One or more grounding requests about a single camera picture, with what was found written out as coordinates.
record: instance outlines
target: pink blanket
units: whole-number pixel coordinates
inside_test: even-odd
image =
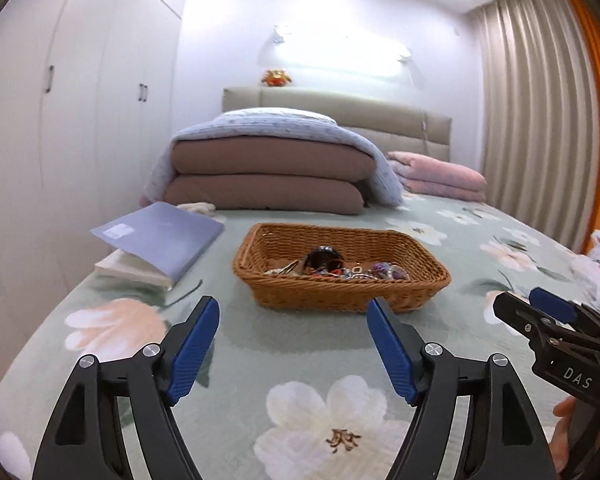
[[[445,196],[447,198],[455,198],[456,200],[464,200],[466,202],[484,202],[486,196],[484,191],[469,191],[459,187],[446,186],[445,184],[437,184],[435,182],[424,182],[423,180],[412,180],[397,175],[398,180],[404,186],[404,189],[420,195],[435,195]]]
[[[412,180],[435,182],[469,191],[484,192],[487,182],[477,171],[460,164],[442,162],[419,153],[389,152],[389,159],[394,173]]]

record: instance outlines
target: screw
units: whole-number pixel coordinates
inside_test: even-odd
[[[150,345],[147,345],[142,349],[142,355],[144,355],[146,357],[153,357],[159,351],[160,351],[160,346],[157,344],[151,343]]]
[[[494,354],[491,356],[491,359],[498,366],[507,366],[509,364],[507,357],[502,354]]]
[[[429,355],[440,355],[444,350],[438,343],[428,343],[424,347],[424,351]]]
[[[80,368],[89,368],[94,362],[96,362],[96,359],[92,355],[85,355],[80,359]]]

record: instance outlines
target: hand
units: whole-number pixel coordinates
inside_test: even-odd
[[[554,437],[549,443],[549,450],[554,459],[555,470],[558,473],[564,471],[569,461],[569,426],[576,408],[576,398],[567,397],[554,408],[554,415],[560,417],[555,425]],[[600,434],[596,439],[596,449],[600,447]]]

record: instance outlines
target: white label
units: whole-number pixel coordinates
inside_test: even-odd
[[[112,240],[117,240],[118,238],[131,234],[133,231],[135,231],[135,229],[126,224],[117,224],[104,231],[103,234]]]
[[[564,373],[563,378],[570,380],[573,384],[577,384],[578,386],[581,386],[583,390],[588,389],[591,386],[591,382],[593,381],[593,378],[587,377],[584,379],[584,382],[582,382],[582,374],[578,373],[576,375],[576,377],[573,378],[573,375],[575,373],[576,373],[576,370],[569,367],[569,368],[567,368],[567,371]]]

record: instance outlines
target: wardrobe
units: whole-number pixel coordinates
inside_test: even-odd
[[[9,0],[0,12],[0,378],[138,208],[171,136],[185,0]]]

